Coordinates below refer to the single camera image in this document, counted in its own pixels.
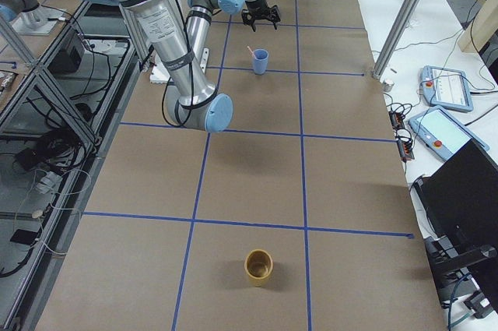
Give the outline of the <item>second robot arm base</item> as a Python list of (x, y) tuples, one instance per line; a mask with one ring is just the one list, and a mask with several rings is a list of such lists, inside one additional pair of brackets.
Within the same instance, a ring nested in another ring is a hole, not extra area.
[(1, 0), (1, 16), (21, 35), (47, 36), (63, 12), (42, 6), (38, 0)]

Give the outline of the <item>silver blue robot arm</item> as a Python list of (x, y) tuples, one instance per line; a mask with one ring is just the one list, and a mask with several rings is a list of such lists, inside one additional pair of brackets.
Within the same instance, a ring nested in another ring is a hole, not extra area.
[(249, 26), (257, 19), (279, 21), (277, 7), (268, 7), (266, 0), (188, 0), (187, 19), (170, 0), (82, 1), (120, 5), (135, 14), (170, 75), (165, 105), (173, 124), (206, 132), (224, 131), (233, 117), (231, 98), (206, 79), (199, 61), (214, 10), (241, 13)]

